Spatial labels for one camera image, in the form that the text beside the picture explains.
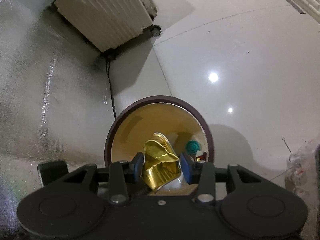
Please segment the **green bottle cap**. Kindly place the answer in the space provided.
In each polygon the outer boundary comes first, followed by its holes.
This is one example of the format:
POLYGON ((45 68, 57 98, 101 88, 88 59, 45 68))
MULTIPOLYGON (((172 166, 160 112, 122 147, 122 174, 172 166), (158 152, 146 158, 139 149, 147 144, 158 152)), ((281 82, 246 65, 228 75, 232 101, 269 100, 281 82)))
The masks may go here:
POLYGON ((201 144, 196 140, 189 140, 185 145, 185 150, 189 155, 196 155, 201 150, 201 144))

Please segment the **white ribbed suitcase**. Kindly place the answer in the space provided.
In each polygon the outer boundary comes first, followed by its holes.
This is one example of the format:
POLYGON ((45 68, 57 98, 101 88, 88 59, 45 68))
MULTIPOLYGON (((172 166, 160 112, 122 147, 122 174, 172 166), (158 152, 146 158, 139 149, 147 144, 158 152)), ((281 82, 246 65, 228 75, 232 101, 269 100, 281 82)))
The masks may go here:
POLYGON ((153 0, 54 0, 54 7, 99 51, 116 49, 148 30, 159 36, 154 24, 153 0))

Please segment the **crushed gold can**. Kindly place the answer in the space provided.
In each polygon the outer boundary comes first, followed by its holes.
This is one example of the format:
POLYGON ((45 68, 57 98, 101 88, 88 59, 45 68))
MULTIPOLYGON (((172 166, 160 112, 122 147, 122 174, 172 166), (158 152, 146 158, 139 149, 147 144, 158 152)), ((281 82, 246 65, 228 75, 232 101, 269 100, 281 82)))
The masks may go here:
POLYGON ((144 183, 157 192, 163 186, 181 175, 179 157, 171 143, 162 133, 153 133, 144 144, 144 166, 142 178, 144 183))

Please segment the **clear plastic bottle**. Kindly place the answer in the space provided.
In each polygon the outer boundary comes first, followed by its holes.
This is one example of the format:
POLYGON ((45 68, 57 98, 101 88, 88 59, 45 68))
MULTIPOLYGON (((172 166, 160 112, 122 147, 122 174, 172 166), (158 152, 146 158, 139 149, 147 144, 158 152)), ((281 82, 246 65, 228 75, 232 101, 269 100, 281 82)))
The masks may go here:
POLYGON ((319 189, 319 135, 287 159, 285 187, 300 198, 317 198, 319 189))

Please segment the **silver foil table cover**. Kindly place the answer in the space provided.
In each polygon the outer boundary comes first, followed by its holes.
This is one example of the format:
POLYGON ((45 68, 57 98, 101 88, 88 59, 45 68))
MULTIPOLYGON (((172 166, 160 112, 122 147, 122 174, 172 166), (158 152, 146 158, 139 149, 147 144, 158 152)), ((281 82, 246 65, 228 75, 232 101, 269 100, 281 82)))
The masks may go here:
POLYGON ((52 1, 1 0, 1 239, 16 237, 16 208, 41 186, 40 162, 104 164, 105 61, 52 1))

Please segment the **round brown trash bin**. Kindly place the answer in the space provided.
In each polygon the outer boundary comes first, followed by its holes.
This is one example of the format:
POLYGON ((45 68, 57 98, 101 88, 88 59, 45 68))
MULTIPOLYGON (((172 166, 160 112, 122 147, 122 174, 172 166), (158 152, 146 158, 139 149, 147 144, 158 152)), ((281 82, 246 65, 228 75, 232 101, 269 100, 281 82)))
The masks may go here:
POLYGON ((105 143, 104 161, 131 161, 144 151, 144 144, 153 133, 169 139, 176 155, 186 153, 189 141, 196 141, 204 161, 214 161, 214 142, 210 128, 202 115, 190 104, 172 96, 150 96, 124 109, 113 123, 105 143))

